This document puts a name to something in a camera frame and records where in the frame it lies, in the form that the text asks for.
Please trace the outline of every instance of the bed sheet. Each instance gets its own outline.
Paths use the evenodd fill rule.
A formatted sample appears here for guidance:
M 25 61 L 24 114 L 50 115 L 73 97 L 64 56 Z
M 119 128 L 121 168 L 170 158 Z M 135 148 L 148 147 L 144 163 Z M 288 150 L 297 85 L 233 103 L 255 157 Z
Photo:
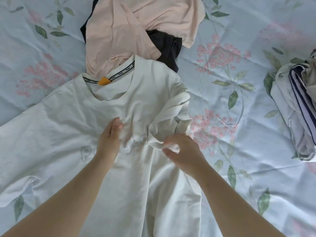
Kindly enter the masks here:
M 270 97 L 277 69 L 316 47 L 316 1 L 203 3 L 195 43 L 177 59 L 191 95 L 191 135 L 219 174 L 286 236 L 316 236 L 316 164 L 296 158 Z M 92 0 L 0 0 L 0 124 L 85 71 L 79 28 L 91 6 Z M 0 234 L 33 208 L 31 189 L 0 208 Z M 205 196 L 201 236 L 222 236 Z

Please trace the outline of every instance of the t-shirt sleeve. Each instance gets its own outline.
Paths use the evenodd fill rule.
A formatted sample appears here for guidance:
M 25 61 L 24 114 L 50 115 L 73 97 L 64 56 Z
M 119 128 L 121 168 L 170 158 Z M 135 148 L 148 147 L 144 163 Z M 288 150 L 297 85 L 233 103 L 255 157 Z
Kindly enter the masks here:
M 192 122 L 188 115 L 189 98 L 182 82 L 172 86 L 170 99 L 148 127 L 148 143 L 152 147 L 161 150 L 167 136 L 189 133 Z
M 45 107 L 39 103 L 0 127 L 0 207 L 36 185 L 51 134 Z

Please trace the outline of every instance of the person's right hand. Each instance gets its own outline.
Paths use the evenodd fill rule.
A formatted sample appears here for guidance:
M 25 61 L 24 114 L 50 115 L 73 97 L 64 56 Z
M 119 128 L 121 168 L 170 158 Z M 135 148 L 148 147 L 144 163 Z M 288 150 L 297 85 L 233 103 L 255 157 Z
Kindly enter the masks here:
M 176 164 L 177 167 L 194 179 L 197 178 L 203 168 L 209 166 L 204 155 L 200 151 L 198 144 L 188 135 L 174 134 L 167 137 L 163 144 L 164 146 L 168 144 L 177 144 L 180 147 L 179 154 L 166 147 L 163 148 L 162 151 Z

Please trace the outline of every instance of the bed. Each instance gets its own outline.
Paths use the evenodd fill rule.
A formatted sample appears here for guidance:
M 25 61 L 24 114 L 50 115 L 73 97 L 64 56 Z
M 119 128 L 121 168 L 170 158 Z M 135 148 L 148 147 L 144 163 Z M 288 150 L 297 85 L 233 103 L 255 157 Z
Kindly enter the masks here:
M 93 0 L 0 0 L 0 125 L 85 72 L 80 32 Z M 315 0 L 203 0 L 178 74 L 191 136 L 208 162 L 286 236 L 316 236 L 316 163 L 295 154 L 270 89 L 281 65 L 316 47 Z M 34 208 L 27 189 L 0 208 L 0 235 Z M 202 237 L 221 236 L 202 196 Z

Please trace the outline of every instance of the person's left hand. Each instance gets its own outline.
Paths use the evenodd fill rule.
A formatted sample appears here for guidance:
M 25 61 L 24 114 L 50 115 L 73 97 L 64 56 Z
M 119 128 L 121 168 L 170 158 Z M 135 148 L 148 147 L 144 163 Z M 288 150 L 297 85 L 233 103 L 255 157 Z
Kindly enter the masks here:
M 109 168 L 112 167 L 115 158 L 119 152 L 120 140 L 119 134 L 123 127 L 119 117 L 114 118 L 101 134 L 95 156 L 103 158 Z

